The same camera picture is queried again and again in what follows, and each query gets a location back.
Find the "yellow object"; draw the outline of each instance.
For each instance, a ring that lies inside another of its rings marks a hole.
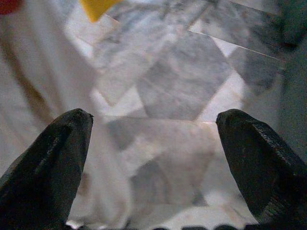
[[[122,0],[80,0],[84,12],[90,22],[96,22],[112,5]]]

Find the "white fabric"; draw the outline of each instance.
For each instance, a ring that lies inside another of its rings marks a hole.
[[[23,1],[17,12],[0,20],[2,39],[9,39],[23,77],[44,99],[49,115],[55,118],[82,108],[95,116],[84,178],[69,219],[95,228],[122,228],[131,210],[130,186],[90,98],[96,71],[66,39],[47,0]],[[1,175],[47,125],[37,120],[4,50],[0,56]]]

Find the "red object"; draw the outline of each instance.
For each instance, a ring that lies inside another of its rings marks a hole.
[[[0,0],[0,14],[14,12],[20,5],[21,0]]]

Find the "white cloth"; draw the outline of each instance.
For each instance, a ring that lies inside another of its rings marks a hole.
[[[122,228],[131,210],[130,185],[90,98],[96,71],[66,39],[47,0],[25,0],[0,22],[0,174],[43,130],[48,117],[82,108],[95,118],[84,177],[69,219],[95,228]],[[16,61],[7,57],[7,43]],[[26,83],[39,94],[32,95],[34,100],[29,101]]]

